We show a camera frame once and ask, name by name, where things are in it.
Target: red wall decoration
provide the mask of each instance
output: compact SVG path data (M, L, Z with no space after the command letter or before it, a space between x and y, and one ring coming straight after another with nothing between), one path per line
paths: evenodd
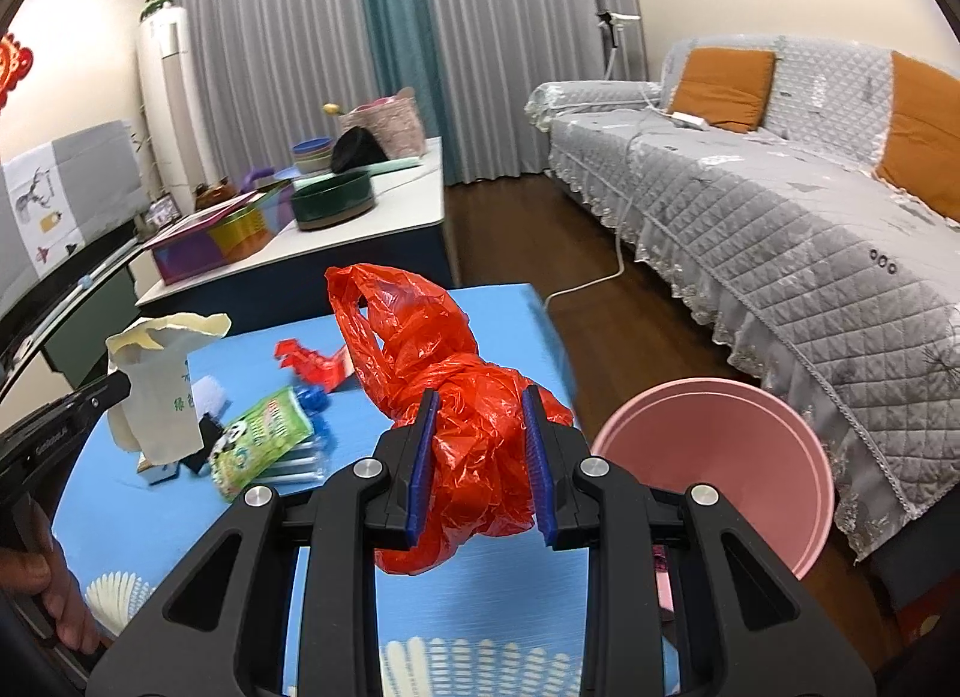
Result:
M16 83L30 73L34 65L34 53L7 33L0 38L0 109L7 105L7 94Z

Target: crumpled paper bag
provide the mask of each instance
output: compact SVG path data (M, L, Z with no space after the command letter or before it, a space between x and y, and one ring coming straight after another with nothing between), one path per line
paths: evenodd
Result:
M141 318L107 338L111 368L130 378L130 396L107 411L113 441L152 465L179 462L203 447L190 387L187 354L230 329L227 315L176 313Z

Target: human hand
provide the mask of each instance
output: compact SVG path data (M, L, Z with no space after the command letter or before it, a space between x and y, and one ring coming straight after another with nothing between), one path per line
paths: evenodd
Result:
M80 585L67 569L64 549L50 533L50 520L40 505L32 505L34 532L40 553L0 548L0 588L16 594L40 595L56 622L56 636L71 651L92 654L100 642L93 615L80 595Z

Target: blue tabletop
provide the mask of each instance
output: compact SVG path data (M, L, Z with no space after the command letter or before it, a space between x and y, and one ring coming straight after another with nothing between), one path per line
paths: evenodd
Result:
M480 355L517 368L571 406L573 381L563 345L531 286L453 291L470 317ZM194 380L212 375L227 390L224 422L293 381L274 360L280 339L332 354L343 339L332 316L240 334L189 358ZM371 455L392 425L358 385L330 397L331 469ZM147 486L136 455L122 452L102 418L80 454L56 513L54 532L80 585L112 572L155 587L227 508L209 477L182 470ZM280 486L282 493L303 486ZM296 684L298 601L307 551L294 586L284 684ZM587 607L587 553L554 553L534 529L515 537L474 537L456 556L418 577L377 571L377 622L384 676L395 693L429 673L435 694L578 692ZM676 657L665 646L667 691Z

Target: silver screw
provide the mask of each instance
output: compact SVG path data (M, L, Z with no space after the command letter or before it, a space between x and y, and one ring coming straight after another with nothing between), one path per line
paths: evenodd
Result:
M720 494L717 493L717 489L708 486L706 483L693 486L693 489L690 490L690 497L698 505L703 505L704 508L709 508L710 505L715 505L720 501Z
M592 456L580 462L580 471L589 478L602 478L610 472L610 465L599 456Z
M262 508L273 495L274 493L267 486L253 486L252 489L247 489L247 493L243 495L243 501L251 508Z
M376 478L383 471L383 465L376 459L361 459L353 465L353 474L358 478Z

